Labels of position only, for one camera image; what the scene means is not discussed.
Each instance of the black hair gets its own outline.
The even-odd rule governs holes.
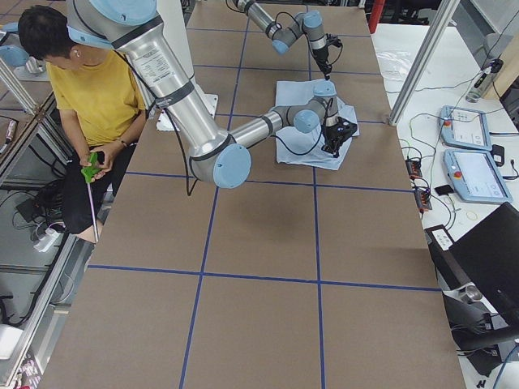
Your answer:
[[[49,6],[31,6],[18,22],[19,41],[28,54],[36,59],[69,58],[76,43],[68,36],[66,16]]]

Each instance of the person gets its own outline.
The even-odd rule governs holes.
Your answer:
[[[112,184],[117,194],[146,122],[145,104],[130,67],[113,50],[75,43],[66,16],[49,6],[32,6],[18,23],[21,45],[46,61],[62,127],[74,153],[66,166],[62,217],[79,238],[95,242],[87,186],[80,170],[97,152],[101,171],[91,184],[96,212]],[[102,223],[97,220],[98,231]]]

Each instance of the white table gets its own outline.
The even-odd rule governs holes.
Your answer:
[[[398,53],[399,58],[408,58],[413,61],[418,49],[422,44],[423,38],[427,33],[428,27],[380,24],[376,33],[373,35],[373,43],[377,55],[381,53]],[[390,71],[387,63],[382,63],[379,59],[380,68]],[[462,40],[455,27],[448,27],[434,52],[426,71],[424,72],[417,90],[422,88],[452,87],[463,81],[472,80],[479,72],[479,67],[474,60],[469,49]],[[453,105],[462,108],[477,109],[483,112],[491,112],[501,109],[502,104],[498,100],[483,100],[477,103],[465,101],[465,94],[472,83],[467,82],[457,88],[443,88],[435,90],[423,90],[415,92],[407,106],[404,115],[397,125],[399,138],[402,139],[402,147],[408,145],[419,149],[424,156],[433,154],[431,147],[420,143],[411,136],[410,120],[412,120],[413,135],[424,142],[436,145],[435,158],[425,158],[422,160],[422,175],[431,185],[431,188],[447,184],[448,177],[444,171],[443,151],[446,147],[441,140],[438,142],[440,125],[438,116],[444,105]],[[397,99],[397,92],[401,90],[402,81],[396,81],[384,76],[384,85],[388,92],[389,104],[394,105]],[[490,132],[495,133],[517,133],[510,117],[502,109],[487,115]],[[519,158],[519,137],[517,136],[492,136],[492,143],[497,143],[505,148],[505,165],[500,168],[503,175],[515,175],[510,165],[510,159],[518,161]],[[418,152],[410,151],[410,156],[417,156]],[[519,180],[508,181],[507,187],[514,198],[513,206],[519,207]],[[479,221],[489,215],[497,205],[481,203],[465,203],[460,200],[457,194],[451,194],[453,204],[448,204],[452,209],[456,209],[456,220],[449,230],[454,239],[458,239],[463,234],[472,229]],[[425,212],[422,218],[423,228],[428,228],[438,224],[447,224],[449,211],[439,200],[432,199],[433,209]],[[491,387],[499,368],[492,371],[490,378],[480,376],[474,367],[465,359],[460,358],[461,367],[464,371],[465,384],[469,388],[478,385],[480,380],[486,379],[486,387]],[[506,366],[503,376],[500,379],[499,387],[515,387],[519,382],[519,363],[512,362]]]

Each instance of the green tool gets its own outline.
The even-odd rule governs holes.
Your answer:
[[[90,162],[90,166],[84,166],[81,169],[81,174],[84,176],[84,180],[87,183],[87,189],[88,189],[88,200],[90,201],[90,212],[92,213],[92,226],[94,228],[94,237],[96,238],[96,243],[99,242],[99,231],[97,230],[97,217],[96,217],[96,209],[94,207],[94,201],[92,198],[92,187],[90,186],[90,183],[92,182],[92,179],[96,174],[98,174],[101,171],[101,168],[99,167],[97,163],[97,153],[93,152],[90,154],[90,157],[88,158],[88,162]]]

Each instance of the green handle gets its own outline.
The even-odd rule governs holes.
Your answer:
[[[84,176],[84,180],[87,184],[92,182],[93,177],[101,171],[101,168],[97,165],[97,153],[93,152],[90,154],[88,158],[88,162],[91,163],[90,166],[84,166],[81,169],[81,174]]]

